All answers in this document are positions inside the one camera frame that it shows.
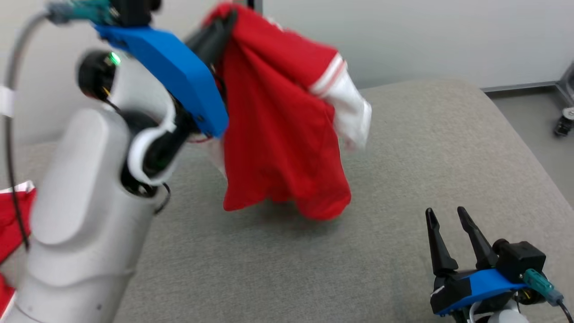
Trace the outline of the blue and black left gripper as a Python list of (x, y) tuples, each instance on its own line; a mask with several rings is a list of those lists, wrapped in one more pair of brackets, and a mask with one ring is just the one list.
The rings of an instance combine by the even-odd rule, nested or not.
[(221, 137), (228, 115), (208, 67), (221, 59), (236, 21), (232, 9), (187, 37), (186, 45), (197, 45), (197, 55), (170, 31), (150, 26), (94, 28), (110, 45), (135, 57), (195, 117), (203, 133)]

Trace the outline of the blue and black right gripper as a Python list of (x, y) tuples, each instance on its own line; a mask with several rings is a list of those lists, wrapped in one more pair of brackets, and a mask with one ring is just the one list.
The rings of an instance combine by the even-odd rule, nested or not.
[[(491, 244), (463, 206), (457, 207), (457, 213), (461, 225), (471, 241), (476, 257), (475, 268), (479, 271), (460, 279), (449, 279), (431, 294), (432, 311), (439, 316), (449, 315), (452, 311), (461, 310), (476, 302), (482, 302), (506, 292), (515, 292), (527, 288), (525, 283), (513, 284), (496, 269), (490, 269), (494, 268), (498, 261), (498, 256), (493, 251)], [(458, 269), (458, 263), (448, 252), (439, 232), (438, 219), (432, 208), (429, 207), (425, 210), (425, 217), (433, 274), (435, 276), (447, 276), (455, 273)]]

